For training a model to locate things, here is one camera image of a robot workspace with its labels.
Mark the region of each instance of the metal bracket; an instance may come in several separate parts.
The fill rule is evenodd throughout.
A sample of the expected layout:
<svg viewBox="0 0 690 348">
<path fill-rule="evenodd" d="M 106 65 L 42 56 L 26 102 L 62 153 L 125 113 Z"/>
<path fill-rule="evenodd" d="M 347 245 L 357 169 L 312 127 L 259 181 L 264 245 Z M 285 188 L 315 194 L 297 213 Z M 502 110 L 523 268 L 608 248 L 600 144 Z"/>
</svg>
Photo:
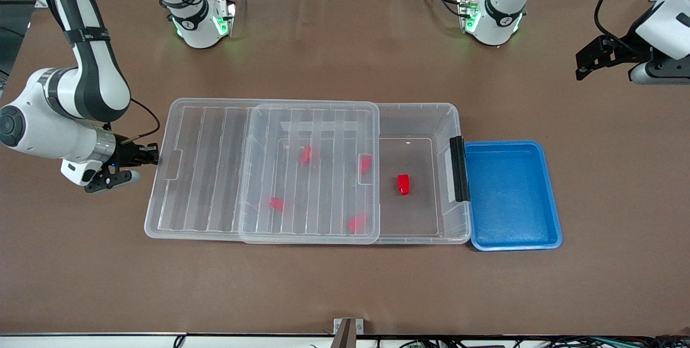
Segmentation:
<svg viewBox="0 0 690 348">
<path fill-rule="evenodd" d="M 330 348 L 355 348 L 357 335 L 364 334 L 363 318 L 334 318 L 333 343 Z"/>
</svg>

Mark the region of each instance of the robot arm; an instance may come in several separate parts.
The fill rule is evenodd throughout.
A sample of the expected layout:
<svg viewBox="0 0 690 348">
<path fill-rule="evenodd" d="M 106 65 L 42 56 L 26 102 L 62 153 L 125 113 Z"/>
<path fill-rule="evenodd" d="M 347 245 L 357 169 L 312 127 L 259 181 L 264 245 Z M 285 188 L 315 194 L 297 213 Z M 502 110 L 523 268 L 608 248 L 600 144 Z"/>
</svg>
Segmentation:
<svg viewBox="0 0 690 348">
<path fill-rule="evenodd" d="M 234 3 L 226 0 L 161 0 L 177 34 L 192 48 L 214 46 L 232 30 Z"/>
<path fill-rule="evenodd" d="M 461 2 L 461 28 L 477 41 L 487 45 L 500 45 L 518 30 L 527 0 L 467 0 Z"/>
<path fill-rule="evenodd" d="M 636 64 L 629 79 L 640 85 L 690 83 L 690 0 L 658 0 L 621 37 L 596 37 L 576 54 L 576 78 L 599 68 Z"/>
<path fill-rule="evenodd" d="M 155 149 L 133 151 L 139 145 L 123 143 L 124 137 L 86 122 L 113 122 L 130 102 L 96 1 L 38 1 L 51 8 L 64 29 L 77 67 L 34 72 L 19 97 L 0 108 L 0 140 L 26 154 L 61 158 L 64 176 L 93 191 L 136 180 L 135 172 L 120 172 L 119 166 L 155 163 Z M 119 161 L 121 152 L 133 155 Z M 120 173 L 117 183 L 101 177 L 109 174 L 104 163 L 114 164 Z"/>
</svg>

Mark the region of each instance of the red object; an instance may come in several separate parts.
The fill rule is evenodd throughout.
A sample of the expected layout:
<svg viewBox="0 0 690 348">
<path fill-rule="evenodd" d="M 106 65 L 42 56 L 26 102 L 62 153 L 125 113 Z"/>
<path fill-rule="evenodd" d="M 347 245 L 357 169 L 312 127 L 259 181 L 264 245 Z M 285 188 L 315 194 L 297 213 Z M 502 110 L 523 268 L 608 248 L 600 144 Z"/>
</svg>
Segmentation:
<svg viewBox="0 0 690 348">
<path fill-rule="evenodd" d="M 347 227 L 350 228 L 350 231 L 352 231 L 352 233 L 363 233 L 366 225 L 367 215 L 365 215 L 364 213 L 356 215 L 354 218 L 351 218 L 347 222 Z"/>
<path fill-rule="evenodd" d="M 302 149 L 302 155 L 300 157 L 300 162 L 302 166 L 308 166 L 309 162 L 311 161 L 311 146 L 306 145 L 304 149 Z"/>
<path fill-rule="evenodd" d="M 362 174 L 367 174 L 369 173 L 369 169 L 371 168 L 371 156 L 369 154 L 365 154 L 362 156 L 362 163 L 360 164 L 360 172 Z"/>
<path fill-rule="evenodd" d="M 410 176 L 401 174 L 397 176 L 397 188 L 402 196 L 410 194 Z"/>
<path fill-rule="evenodd" d="M 283 199 L 277 197 L 271 197 L 271 201 L 268 202 L 271 208 L 283 213 Z"/>
</svg>

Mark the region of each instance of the brown table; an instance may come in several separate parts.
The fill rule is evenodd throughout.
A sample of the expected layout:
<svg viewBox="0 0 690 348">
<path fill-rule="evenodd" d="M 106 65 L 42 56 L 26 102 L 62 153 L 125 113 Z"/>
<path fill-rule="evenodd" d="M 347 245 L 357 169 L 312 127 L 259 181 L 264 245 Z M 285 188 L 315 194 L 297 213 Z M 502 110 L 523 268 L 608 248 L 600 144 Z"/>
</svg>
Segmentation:
<svg viewBox="0 0 690 348">
<path fill-rule="evenodd" d="M 430 0 L 248 0 L 235 37 L 202 51 L 157 0 L 98 1 L 134 98 L 163 122 L 180 97 L 450 102 L 468 140 L 537 140 L 563 245 L 153 240 L 153 166 L 88 196 L 59 161 L 3 147 L 0 331 L 321 333 L 357 316 L 370 333 L 690 334 L 690 89 L 632 85 L 629 66 L 576 81 L 596 0 L 530 0 L 500 48 L 461 36 Z M 624 33 L 646 7 L 610 0 L 602 20 Z M 37 11 L 3 102 L 33 71 L 71 64 Z M 151 125 L 131 107 L 114 129 Z"/>
</svg>

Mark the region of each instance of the white robot body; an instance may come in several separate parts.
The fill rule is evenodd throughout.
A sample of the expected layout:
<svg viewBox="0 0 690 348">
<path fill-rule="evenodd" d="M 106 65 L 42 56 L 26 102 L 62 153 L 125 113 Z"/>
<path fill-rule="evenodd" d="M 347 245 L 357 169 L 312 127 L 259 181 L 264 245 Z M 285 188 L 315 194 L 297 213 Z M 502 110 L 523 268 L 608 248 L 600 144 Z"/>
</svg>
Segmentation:
<svg viewBox="0 0 690 348">
<path fill-rule="evenodd" d="M 231 33 L 234 4 L 226 0 L 162 0 L 162 4 L 170 10 L 178 36 L 192 48 L 209 48 Z"/>
<path fill-rule="evenodd" d="M 635 32 L 670 58 L 690 55 L 690 0 L 658 0 Z"/>
<path fill-rule="evenodd" d="M 518 30 L 527 0 L 464 0 L 459 2 L 460 26 L 486 45 L 500 45 Z"/>
</svg>

